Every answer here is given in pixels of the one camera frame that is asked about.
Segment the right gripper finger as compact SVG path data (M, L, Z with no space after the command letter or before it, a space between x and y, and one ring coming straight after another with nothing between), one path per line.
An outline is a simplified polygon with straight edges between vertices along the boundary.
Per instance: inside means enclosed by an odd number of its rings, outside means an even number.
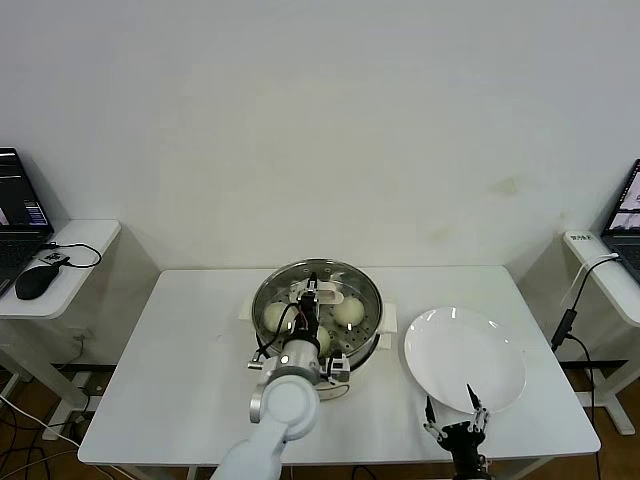
M467 392L474 409L473 420L469 427L470 431L485 431L490 417L489 411L482 404L470 384L466 384Z
M423 428L431 434L436 441L444 441L447 438L447 433L436 420L435 410L430 396L426 397L424 413L426 421L423 423Z

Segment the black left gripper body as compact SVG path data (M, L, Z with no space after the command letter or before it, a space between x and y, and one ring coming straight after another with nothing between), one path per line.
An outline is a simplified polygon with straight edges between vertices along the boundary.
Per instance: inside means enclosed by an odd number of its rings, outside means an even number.
M292 338L317 343L319 303L314 293L303 293L297 304L298 314Z

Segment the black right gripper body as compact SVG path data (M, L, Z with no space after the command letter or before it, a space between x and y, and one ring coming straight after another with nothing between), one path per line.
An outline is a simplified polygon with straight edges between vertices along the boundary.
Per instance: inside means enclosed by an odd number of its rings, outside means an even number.
M487 479L485 457L478 453L478 447L486 435L471 421L459 422L442 428L439 445L448 451L453 459L454 479Z

